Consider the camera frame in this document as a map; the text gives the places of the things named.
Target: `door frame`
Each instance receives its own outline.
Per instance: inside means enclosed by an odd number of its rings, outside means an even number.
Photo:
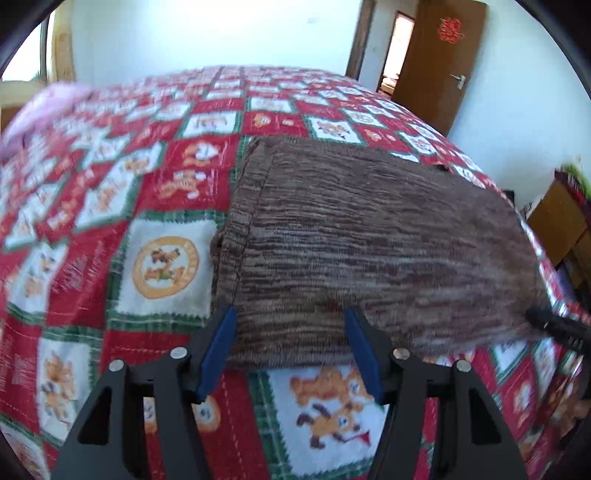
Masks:
[[[347,77],[355,80],[359,80],[359,74],[361,73],[361,65],[368,45],[369,29],[374,17],[375,4],[376,0],[362,0],[361,2],[349,63],[345,71]]]
[[[408,18],[409,20],[412,20],[413,23],[416,23],[416,19],[414,17],[411,17],[410,15],[407,15],[406,13],[401,12],[400,10],[396,10],[396,14],[394,15],[394,23],[392,24],[392,31],[390,32],[390,45],[392,45],[392,39],[394,38],[394,29],[396,28],[396,19],[398,18],[398,16]],[[388,61],[388,53],[390,53],[389,47],[388,47],[388,51],[386,52],[386,56],[384,57],[384,64],[382,65],[382,73],[379,75],[378,85],[375,89],[376,92],[379,91],[379,87],[380,87],[380,85],[382,85],[382,79],[384,78],[384,70],[386,68],[386,62]]]

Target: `bedspread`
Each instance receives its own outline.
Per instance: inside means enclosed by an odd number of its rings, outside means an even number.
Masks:
[[[158,358],[207,321],[209,242],[246,148],[285,134],[442,164],[503,195],[411,112],[321,70],[207,67],[95,91],[0,177],[0,428],[36,478],[48,478],[111,360]],[[555,310],[587,321],[522,225]],[[539,478],[570,421],[577,358],[545,339],[427,360],[455,358],[472,361]],[[218,480],[336,480],[368,470],[386,411],[355,366],[339,365],[226,371],[194,413]],[[150,398],[144,416],[152,475],[163,478]],[[428,478],[435,433],[429,401],[417,480]]]

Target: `white wall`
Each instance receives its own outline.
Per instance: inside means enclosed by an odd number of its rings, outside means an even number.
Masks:
[[[591,100],[549,33],[515,0],[486,0],[486,31],[449,139],[521,207],[553,168],[583,156],[591,179]]]
[[[344,74],[361,0],[76,0],[78,81],[95,86],[212,64]]]
[[[359,74],[361,85],[372,90],[377,89],[392,40],[396,12],[414,18],[417,5],[418,0],[377,0]]]

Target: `doorway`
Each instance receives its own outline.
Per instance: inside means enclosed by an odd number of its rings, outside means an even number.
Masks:
[[[384,61],[382,74],[380,76],[378,93],[390,98],[396,88],[398,77],[402,70],[402,64],[408,51],[410,37],[413,34],[414,18],[397,12],[394,19],[394,29],[390,47]]]

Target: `wooden furniture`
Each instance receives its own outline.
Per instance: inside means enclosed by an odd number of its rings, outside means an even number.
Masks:
[[[584,281],[591,287],[590,213],[555,180],[527,219],[552,264],[564,262],[575,288]]]
[[[25,104],[45,88],[41,82],[0,82],[0,133]]]

